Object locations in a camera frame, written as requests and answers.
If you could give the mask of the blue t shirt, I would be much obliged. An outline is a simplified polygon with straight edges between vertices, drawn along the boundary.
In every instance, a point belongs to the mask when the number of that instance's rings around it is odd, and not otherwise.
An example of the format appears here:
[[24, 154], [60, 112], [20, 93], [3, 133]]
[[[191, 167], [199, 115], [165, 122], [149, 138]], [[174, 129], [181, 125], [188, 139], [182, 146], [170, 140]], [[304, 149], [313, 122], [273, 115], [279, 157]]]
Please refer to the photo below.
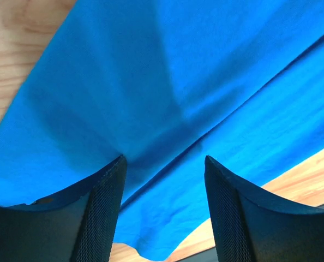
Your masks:
[[164, 260], [207, 155], [261, 186], [323, 148], [324, 1], [77, 1], [0, 124], [0, 205], [124, 155], [115, 241]]

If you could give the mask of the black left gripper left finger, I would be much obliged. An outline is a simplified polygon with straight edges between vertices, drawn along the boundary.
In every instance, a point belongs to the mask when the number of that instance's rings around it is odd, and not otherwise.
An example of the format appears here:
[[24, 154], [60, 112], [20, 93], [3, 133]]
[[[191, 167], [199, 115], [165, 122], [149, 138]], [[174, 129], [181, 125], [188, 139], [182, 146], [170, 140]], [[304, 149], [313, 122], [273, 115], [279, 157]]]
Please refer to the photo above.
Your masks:
[[0, 206], [0, 261], [108, 261], [127, 161], [33, 204]]

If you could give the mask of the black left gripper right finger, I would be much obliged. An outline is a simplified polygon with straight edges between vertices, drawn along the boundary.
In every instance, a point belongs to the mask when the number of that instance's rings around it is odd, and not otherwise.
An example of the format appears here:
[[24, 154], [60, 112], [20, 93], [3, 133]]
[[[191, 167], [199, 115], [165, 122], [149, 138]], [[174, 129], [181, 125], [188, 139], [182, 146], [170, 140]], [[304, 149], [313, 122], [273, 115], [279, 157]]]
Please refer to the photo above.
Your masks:
[[324, 261], [324, 209], [275, 195], [205, 158], [219, 261]]

